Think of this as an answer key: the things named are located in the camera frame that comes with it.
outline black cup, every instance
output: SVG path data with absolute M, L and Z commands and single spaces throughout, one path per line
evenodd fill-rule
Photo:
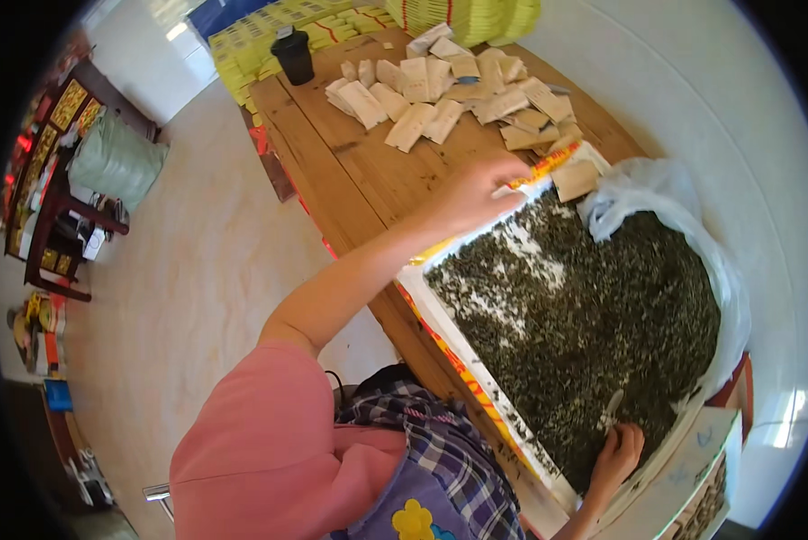
M 271 44 L 271 53 L 278 58 L 290 84 L 303 85 L 314 78 L 311 49 L 308 49 L 308 33 L 293 30 L 291 26 L 278 30 L 278 39 Z

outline blue object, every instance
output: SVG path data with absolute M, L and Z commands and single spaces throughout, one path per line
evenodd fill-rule
M 238 19 L 248 16 L 257 9 L 264 8 L 274 0 L 206 0 L 188 14 L 188 19 L 197 33 L 208 43 L 208 37 L 214 36 Z
M 43 381 L 43 389 L 47 394 L 47 405 L 50 405 L 50 410 L 53 412 L 74 410 L 74 403 L 71 401 L 67 381 L 47 378 Z

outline floor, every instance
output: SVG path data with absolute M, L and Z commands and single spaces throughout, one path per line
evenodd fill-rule
M 81 431 L 142 538 L 174 535 L 143 487 L 167 481 L 182 435 L 272 309 L 332 262 L 298 199 L 278 201 L 220 81 L 162 139 L 160 178 L 130 234 L 86 265 L 93 299 L 68 302 L 65 335 Z M 396 360 L 366 308 L 320 355 L 344 383 Z

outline dried green tea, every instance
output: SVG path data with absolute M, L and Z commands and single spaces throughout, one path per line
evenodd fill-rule
M 641 426 L 646 462 L 673 426 L 671 404 L 716 351 L 719 311 L 704 265 L 651 212 L 595 243 L 550 190 L 425 277 L 578 492 L 606 424 Z

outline person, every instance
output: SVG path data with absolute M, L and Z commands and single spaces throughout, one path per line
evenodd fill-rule
M 398 364 L 335 414 L 316 357 L 411 256 L 520 206 L 522 193 L 494 193 L 530 174 L 506 153 L 462 168 L 428 204 L 281 302 L 173 454 L 177 538 L 524 537 L 512 487 L 463 405 L 445 404 Z M 554 538 L 592 532 L 643 442 L 635 425 L 608 433 L 580 509 Z

